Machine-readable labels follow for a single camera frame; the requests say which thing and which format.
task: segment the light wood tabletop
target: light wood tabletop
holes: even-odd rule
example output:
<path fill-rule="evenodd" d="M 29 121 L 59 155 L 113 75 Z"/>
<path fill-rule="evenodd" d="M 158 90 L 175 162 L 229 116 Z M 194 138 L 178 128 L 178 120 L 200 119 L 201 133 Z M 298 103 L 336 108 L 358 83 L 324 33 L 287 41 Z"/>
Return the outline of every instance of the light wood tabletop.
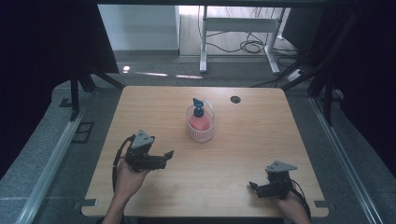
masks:
<path fill-rule="evenodd" d="M 241 102 L 233 103 L 232 96 Z M 186 132 L 186 111 L 194 97 L 209 101 L 216 111 L 214 137 L 205 143 L 194 142 Z M 281 89 L 129 86 L 120 97 L 86 195 L 97 205 L 83 206 L 85 216 L 106 214 L 117 150 L 139 129 L 155 136 L 150 155 L 175 153 L 165 169 L 148 174 L 125 216 L 283 217 L 248 185 L 268 184 L 264 169 L 273 161 L 298 167 L 290 177 L 303 188 L 312 217 L 329 213 L 315 206 L 324 197 Z"/>

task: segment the basket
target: basket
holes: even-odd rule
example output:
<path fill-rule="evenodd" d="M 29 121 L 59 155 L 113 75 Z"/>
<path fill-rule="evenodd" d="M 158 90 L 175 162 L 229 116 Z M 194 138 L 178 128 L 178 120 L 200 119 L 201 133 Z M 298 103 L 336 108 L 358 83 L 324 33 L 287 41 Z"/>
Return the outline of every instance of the basket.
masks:
<path fill-rule="evenodd" d="M 209 141 L 210 139 L 213 138 L 213 135 L 215 134 L 215 110 L 213 109 L 212 104 L 210 104 L 208 101 L 203 101 L 207 105 L 209 105 L 211 113 L 208 113 L 206 109 L 204 108 L 204 114 L 207 116 L 209 119 L 209 129 L 205 131 L 199 131 L 194 129 L 190 123 L 189 123 L 189 118 L 194 114 L 194 109 L 195 106 L 191 105 L 186 112 L 186 128 L 187 128 L 187 134 L 189 135 L 190 138 L 192 138 L 194 141 L 197 142 L 206 142 Z"/>

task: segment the white metal stand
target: white metal stand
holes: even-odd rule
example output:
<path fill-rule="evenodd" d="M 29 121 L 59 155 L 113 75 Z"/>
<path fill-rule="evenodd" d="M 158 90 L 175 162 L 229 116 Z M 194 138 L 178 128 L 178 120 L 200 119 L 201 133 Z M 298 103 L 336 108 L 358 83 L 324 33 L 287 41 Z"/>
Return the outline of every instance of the white metal stand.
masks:
<path fill-rule="evenodd" d="M 252 19 L 252 18 L 208 18 L 207 6 L 205 6 L 202 26 L 202 44 L 201 44 L 201 61 L 200 72 L 206 72 L 206 32 L 207 31 L 230 31 L 230 32 L 256 32 L 256 33 L 272 33 L 269 43 L 265 46 L 265 54 L 274 74 L 279 74 L 276 60 L 273 55 L 274 44 L 280 24 L 285 13 L 285 8 L 276 19 Z"/>

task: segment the white wall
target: white wall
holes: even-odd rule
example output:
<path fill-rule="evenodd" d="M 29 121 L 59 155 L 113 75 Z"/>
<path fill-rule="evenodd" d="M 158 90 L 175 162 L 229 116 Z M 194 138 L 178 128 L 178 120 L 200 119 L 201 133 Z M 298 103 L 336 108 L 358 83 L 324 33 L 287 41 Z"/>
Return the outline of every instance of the white wall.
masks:
<path fill-rule="evenodd" d="M 113 50 L 178 49 L 178 6 L 98 6 Z"/>

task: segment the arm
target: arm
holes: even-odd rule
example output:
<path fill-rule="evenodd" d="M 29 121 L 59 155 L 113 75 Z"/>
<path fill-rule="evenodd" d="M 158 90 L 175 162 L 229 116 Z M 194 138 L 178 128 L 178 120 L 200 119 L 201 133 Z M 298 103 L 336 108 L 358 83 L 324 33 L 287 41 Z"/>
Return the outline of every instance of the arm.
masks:
<path fill-rule="evenodd" d="M 300 199 L 291 191 L 289 191 L 288 195 L 283 200 L 278 198 L 271 198 L 270 200 L 277 205 L 285 217 L 295 224 L 311 223 Z"/>
<path fill-rule="evenodd" d="M 149 170 L 136 173 L 131 170 L 124 158 L 120 159 L 114 196 L 102 222 L 103 224 L 120 224 L 126 204 L 140 189 L 148 173 Z"/>

